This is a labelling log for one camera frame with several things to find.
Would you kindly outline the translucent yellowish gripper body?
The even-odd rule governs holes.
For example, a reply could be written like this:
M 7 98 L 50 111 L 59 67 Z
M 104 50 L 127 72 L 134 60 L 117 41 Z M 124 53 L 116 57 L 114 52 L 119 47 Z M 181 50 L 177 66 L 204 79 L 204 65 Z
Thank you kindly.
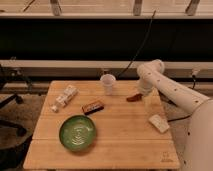
M 153 109 L 161 105 L 159 93 L 153 90 L 150 94 L 143 98 L 144 106 L 148 109 Z

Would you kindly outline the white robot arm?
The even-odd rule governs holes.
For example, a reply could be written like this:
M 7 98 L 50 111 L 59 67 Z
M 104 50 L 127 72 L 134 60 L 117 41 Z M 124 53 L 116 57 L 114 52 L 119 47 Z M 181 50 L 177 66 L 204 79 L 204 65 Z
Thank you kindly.
M 155 87 L 191 114 L 182 171 L 213 171 L 213 99 L 164 76 L 164 69 L 159 59 L 139 65 L 138 90 L 148 95 Z

